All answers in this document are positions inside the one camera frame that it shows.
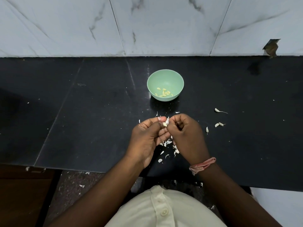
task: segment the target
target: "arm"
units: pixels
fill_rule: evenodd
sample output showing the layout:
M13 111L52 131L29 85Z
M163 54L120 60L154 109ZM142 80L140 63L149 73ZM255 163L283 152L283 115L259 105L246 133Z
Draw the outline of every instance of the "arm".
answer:
M149 165L156 145L170 136L161 123L165 120L164 116L151 118L135 126L125 156L49 227L106 225Z
M210 158L203 132L194 119L185 114L169 119L167 126L179 152L195 165ZM214 163L199 172L208 193L229 226L280 226L249 194Z

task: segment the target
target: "red thread bracelet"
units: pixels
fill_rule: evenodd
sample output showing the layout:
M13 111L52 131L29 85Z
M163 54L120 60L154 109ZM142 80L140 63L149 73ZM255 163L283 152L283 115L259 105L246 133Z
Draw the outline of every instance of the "red thread bracelet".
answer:
M210 164L215 163L215 162L216 162L216 158L212 157L202 163L190 166L189 170L192 172L193 175L195 175L198 172L205 170L207 167L210 166Z

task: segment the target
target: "person's right arm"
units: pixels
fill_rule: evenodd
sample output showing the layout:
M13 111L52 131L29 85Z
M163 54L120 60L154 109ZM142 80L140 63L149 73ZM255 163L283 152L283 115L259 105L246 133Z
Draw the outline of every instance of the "person's right arm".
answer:
M199 123L188 115L170 118L167 130L191 166L210 158ZM228 226L281 226L216 163L198 174Z

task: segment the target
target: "forearm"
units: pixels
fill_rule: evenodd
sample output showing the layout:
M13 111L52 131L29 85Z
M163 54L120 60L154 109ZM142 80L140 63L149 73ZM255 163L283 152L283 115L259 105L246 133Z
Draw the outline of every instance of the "forearm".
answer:
M143 164L124 157L50 227L106 225L119 209L142 169Z
M281 226L217 164L199 173L227 225Z

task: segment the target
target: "shirt button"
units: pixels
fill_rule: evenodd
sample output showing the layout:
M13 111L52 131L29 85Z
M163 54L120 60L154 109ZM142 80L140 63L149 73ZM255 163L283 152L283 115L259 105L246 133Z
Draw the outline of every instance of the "shirt button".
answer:
M168 214L169 214L169 210L166 209L166 208L161 211L161 216L165 216L165 215L168 215Z

